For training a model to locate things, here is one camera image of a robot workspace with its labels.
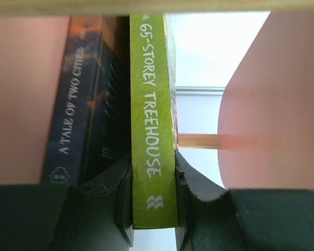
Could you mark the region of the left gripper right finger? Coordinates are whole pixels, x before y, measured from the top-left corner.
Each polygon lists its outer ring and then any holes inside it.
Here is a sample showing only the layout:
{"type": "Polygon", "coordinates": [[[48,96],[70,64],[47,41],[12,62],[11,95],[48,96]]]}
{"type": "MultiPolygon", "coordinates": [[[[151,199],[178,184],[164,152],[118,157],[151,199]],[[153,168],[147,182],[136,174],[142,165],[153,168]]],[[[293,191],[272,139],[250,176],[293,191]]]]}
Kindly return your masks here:
{"type": "Polygon", "coordinates": [[[178,250],[314,250],[314,190],[226,190],[175,152],[178,250]]]}

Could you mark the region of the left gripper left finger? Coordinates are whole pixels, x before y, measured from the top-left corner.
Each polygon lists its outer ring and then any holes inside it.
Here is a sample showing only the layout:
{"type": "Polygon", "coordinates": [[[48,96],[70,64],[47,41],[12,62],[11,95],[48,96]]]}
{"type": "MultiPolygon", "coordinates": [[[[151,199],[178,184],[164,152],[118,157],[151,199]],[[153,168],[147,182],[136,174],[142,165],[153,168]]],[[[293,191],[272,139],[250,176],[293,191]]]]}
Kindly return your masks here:
{"type": "Polygon", "coordinates": [[[128,250],[131,157],[87,183],[0,186],[0,250],[128,250]]]}

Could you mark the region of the dark brown paperback book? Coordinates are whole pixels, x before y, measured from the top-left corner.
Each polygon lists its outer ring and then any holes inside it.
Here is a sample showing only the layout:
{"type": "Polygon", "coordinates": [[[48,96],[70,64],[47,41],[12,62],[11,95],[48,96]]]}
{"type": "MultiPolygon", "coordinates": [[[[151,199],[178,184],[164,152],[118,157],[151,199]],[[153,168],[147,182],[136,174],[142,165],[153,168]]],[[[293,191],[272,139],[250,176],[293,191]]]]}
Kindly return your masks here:
{"type": "Polygon", "coordinates": [[[41,181],[81,185],[129,149],[129,18],[72,16],[41,181]]]}

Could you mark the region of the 65-storey treehouse green book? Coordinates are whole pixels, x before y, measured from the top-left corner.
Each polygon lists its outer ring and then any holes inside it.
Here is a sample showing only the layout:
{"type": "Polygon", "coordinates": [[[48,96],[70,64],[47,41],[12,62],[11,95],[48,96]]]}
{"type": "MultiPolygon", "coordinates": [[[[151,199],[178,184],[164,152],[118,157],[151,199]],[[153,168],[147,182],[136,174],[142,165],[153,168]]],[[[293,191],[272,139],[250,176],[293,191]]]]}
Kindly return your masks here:
{"type": "Polygon", "coordinates": [[[164,14],[130,16],[133,228],[178,226],[176,50],[164,14]]]}

